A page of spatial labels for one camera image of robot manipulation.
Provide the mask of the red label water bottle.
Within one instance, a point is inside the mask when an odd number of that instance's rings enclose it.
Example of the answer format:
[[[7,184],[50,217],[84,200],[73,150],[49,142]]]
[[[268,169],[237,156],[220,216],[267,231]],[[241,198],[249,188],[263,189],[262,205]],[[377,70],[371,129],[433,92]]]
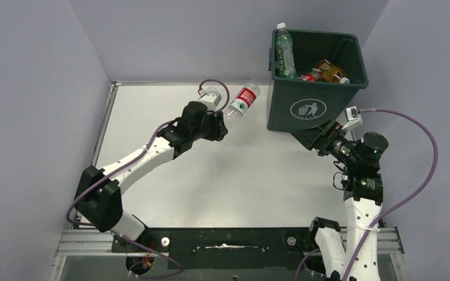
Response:
[[[224,113],[225,120],[234,121],[242,118],[260,94],[259,85],[252,82],[245,84],[227,106]]]

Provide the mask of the red gold label bottle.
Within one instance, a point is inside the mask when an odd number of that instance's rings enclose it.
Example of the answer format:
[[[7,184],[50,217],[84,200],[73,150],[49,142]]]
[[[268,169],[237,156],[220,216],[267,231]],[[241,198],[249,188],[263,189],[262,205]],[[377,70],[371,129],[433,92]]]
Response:
[[[327,59],[317,62],[313,68],[320,74],[321,80],[328,83],[350,84],[347,73]]]

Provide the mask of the green label tea bottle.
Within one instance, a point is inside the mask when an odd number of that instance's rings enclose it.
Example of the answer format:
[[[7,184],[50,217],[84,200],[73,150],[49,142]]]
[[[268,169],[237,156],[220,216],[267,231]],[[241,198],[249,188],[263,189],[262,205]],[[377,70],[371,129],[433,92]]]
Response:
[[[275,51],[278,59],[279,76],[290,79],[297,78],[293,53],[293,40],[286,29],[285,23],[277,24]]]

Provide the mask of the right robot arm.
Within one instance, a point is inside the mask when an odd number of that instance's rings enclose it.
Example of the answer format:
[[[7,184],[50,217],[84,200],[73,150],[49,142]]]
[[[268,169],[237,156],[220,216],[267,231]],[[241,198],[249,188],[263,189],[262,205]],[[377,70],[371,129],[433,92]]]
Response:
[[[388,140],[377,132],[367,132],[360,140],[349,141],[340,123],[291,132],[307,150],[319,156],[331,155],[343,166],[341,184],[346,210],[346,237],[338,222],[315,217],[306,233],[306,242],[322,255],[326,280],[380,280],[377,263],[378,216],[383,207],[380,159]]]

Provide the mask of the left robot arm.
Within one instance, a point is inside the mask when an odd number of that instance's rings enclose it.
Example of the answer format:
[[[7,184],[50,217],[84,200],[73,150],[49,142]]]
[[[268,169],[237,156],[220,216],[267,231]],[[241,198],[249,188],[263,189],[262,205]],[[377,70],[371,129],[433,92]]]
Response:
[[[111,231],[133,241],[138,239],[146,231],[146,225],[124,211],[124,193],[158,166],[187,152],[195,141],[222,141],[227,133],[223,112],[191,101],[180,117],[160,125],[143,147],[102,168],[86,168],[67,214],[76,210],[100,232]]]

